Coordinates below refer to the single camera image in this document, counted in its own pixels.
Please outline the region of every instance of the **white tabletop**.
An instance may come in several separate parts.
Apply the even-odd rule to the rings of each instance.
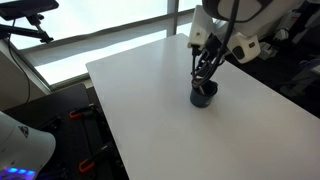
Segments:
[[[320,120],[225,62],[194,107],[187,37],[87,64],[131,180],[319,180]]]

